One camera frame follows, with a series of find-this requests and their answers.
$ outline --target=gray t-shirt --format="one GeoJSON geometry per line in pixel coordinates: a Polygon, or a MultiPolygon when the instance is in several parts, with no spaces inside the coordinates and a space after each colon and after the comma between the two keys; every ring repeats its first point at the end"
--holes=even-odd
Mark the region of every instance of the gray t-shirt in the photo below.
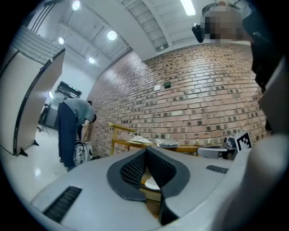
{"type": "Polygon", "coordinates": [[[70,107],[72,112],[75,114],[78,125],[84,124],[85,119],[92,122],[93,117],[95,115],[95,111],[93,110],[92,106],[85,100],[73,98],[64,100],[63,102],[68,107],[70,107]]]}

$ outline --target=mesh panel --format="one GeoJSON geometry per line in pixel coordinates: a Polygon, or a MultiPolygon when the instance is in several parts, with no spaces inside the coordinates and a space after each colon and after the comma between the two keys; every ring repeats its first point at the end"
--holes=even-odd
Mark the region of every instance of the mesh panel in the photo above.
{"type": "Polygon", "coordinates": [[[143,153],[121,168],[121,178],[129,185],[139,189],[145,169],[145,154],[143,153]]]}
{"type": "Polygon", "coordinates": [[[160,188],[166,185],[175,176],[177,172],[176,168],[153,154],[151,151],[146,151],[145,158],[146,166],[160,188]]]}
{"type": "Polygon", "coordinates": [[[41,37],[25,26],[19,28],[11,45],[25,56],[43,65],[64,49],[60,44],[41,37]]]}

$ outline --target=wall outlet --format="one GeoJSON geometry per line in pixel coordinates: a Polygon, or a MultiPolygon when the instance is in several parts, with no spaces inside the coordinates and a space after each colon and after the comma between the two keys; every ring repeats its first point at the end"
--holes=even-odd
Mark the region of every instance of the wall outlet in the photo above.
{"type": "Polygon", "coordinates": [[[161,85],[157,85],[157,86],[154,87],[154,91],[158,91],[160,89],[161,89],[161,85]]]}

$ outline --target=ceiling light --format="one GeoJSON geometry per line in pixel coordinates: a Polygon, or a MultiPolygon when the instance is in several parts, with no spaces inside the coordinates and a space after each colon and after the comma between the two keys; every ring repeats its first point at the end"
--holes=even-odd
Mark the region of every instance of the ceiling light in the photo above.
{"type": "Polygon", "coordinates": [[[63,39],[62,37],[60,37],[60,38],[58,39],[58,42],[59,42],[60,44],[63,44],[63,43],[64,43],[64,39],[63,39]]]}
{"type": "Polygon", "coordinates": [[[94,58],[89,58],[89,62],[90,62],[91,64],[94,64],[94,58]]]}
{"type": "Polygon", "coordinates": [[[49,96],[50,96],[51,99],[54,98],[51,92],[49,92],[49,96]]]}
{"type": "Polygon", "coordinates": [[[40,174],[41,174],[41,171],[40,171],[39,168],[37,168],[37,169],[35,170],[35,176],[38,176],[38,175],[40,175],[40,174]]]}
{"type": "Polygon", "coordinates": [[[194,8],[193,3],[191,2],[191,0],[181,0],[182,6],[185,9],[185,12],[187,15],[195,15],[196,11],[194,8]]]}
{"type": "Polygon", "coordinates": [[[73,10],[78,10],[80,8],[80,1],[75,1],[73,4],[72,4],[72,9],[73,10]]]}
{"type": "Polygon", "coordinates": [[[115,33],[114,31],[110,31],[107,33],[107,37],[109,40],[115,40],[117,38],[117,33],[115,33]]]}

